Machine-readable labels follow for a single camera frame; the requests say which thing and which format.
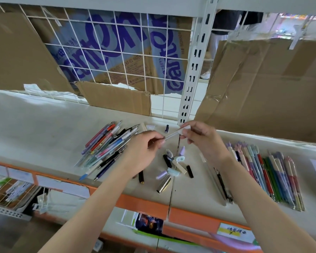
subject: floor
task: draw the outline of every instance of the floor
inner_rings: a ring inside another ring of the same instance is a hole
[[[0,215],[0,253],[37,253],[61,226],[39,218],[23,221]],[[105,241],[102,253],[133,253],[134,248]]]

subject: person's left hand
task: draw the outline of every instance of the person's left hand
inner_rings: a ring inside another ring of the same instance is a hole
[[[156,131],[145,131],[132,136],[121,155],[120,166],[132,178],[152,162],[164,143],[164,136]]]

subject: hand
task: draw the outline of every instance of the hand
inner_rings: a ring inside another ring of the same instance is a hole
[[[220,169],[222,162],[226,158],[230,158],[231,155],[217,130],[212,126],[198,121],[186,122],[181,127],[183,128],[187,125],[190,125],[191,129],[184,129],[184,135],[181,135],[180,138],[187,138],[188,144],[195,144],[209,164]]]
[[[122,167],[129,179],[145,169],[165,143],[164,136],[156,131],[145,131],[132,136],[121,155]]]

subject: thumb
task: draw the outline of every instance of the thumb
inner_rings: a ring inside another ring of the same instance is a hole
[[[188,139],[192,140],[194,143],[197,143],[201,137],[199,134],[195,133],[194,131],[191,131],[190,129],[184,129],[183,135]]]
[[[164,143],[165,143],[164,139],[159,139],[150,146],[149,150],[156,153],[156,151],[160,149]]]

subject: pen tip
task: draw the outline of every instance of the pen tip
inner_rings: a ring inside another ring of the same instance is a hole
[[[83,180],[83,179],[85,179],[87,176],[88,176],[88,174],[84,174],[83,176],[81,176],[81,177],[79,178],[79,180]]]

